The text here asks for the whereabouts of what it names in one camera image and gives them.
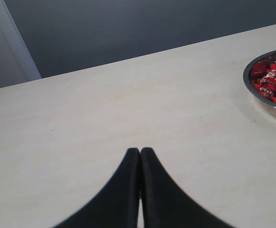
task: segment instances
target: black object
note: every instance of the black object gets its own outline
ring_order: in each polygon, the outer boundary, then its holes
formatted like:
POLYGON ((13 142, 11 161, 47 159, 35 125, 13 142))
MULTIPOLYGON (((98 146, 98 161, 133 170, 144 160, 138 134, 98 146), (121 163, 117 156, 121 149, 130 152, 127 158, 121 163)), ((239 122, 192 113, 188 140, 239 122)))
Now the black object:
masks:
POLYGON ((188 197, 152 148, 128 149, 98 195, 55 228, 136 228, 140 191, 145 228, 232 228, 188 197))
POLYGON ((55 228, 136 228, 140 172, 139 150, 130 148, 95 198, 55 228))

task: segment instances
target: wall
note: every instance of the wall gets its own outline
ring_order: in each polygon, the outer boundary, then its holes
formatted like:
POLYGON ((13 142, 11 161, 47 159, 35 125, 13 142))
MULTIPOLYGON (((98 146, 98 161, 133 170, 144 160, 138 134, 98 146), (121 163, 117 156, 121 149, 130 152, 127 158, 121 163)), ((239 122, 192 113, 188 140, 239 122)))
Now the wall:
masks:
POLYGON ((42 77, 276 24, 270 0, 5 2, 42 77))
POLYGON ((0 1, 0 88, 40 78, 4 3, 0 1))

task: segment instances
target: metal bowl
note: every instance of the metal bowl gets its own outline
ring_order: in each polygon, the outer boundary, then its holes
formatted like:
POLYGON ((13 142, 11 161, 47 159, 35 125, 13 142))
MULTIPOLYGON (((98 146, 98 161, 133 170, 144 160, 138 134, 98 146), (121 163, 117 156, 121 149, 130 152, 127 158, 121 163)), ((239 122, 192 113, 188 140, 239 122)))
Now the metal bowl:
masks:
POLYGON ((266 99, 264 96, 262 96, 258 91, 253 87, 251 84, 252 75, 250 74, 251 68, 254 64, 256 64, 258 61, 266 59, 266 58, 273 58, 276 59, 276 50, 271 51, 269 53, 266 53, 264 55, 261 55, 257 58, 255 58, 252 62, 250 62, 247 67, 245 68, 243 72, 243 81, 248 88, 248 90, 260 100, 261 105, 264 107, 265 110, 267 110, 269 113, 271 113, 273 116, 276 117, 276 104, 268 99, 266 99))

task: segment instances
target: white table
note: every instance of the white table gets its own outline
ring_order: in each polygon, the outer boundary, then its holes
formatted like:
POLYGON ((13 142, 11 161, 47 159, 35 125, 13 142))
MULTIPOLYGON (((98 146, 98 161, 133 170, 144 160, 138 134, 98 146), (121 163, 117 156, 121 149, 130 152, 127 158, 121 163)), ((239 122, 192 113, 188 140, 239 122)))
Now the white table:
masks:
POLYGON ((276 25, 0 89, 0 228, 55 225, 144 146, 219 218, 276 228, 276 118, 242 80, 275 49, 276 25))

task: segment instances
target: table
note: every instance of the table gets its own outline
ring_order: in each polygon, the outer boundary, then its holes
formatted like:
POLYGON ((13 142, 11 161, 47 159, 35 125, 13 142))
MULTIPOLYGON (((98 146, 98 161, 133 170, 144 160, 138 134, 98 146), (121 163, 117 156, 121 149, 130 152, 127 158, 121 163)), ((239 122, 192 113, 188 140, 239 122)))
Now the table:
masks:
POLYGON ((242 80, 275 49, 273 25, 0 89, 0 228, 55 225, 144 146, 219 218, 276 228, 276 118, 242 80))

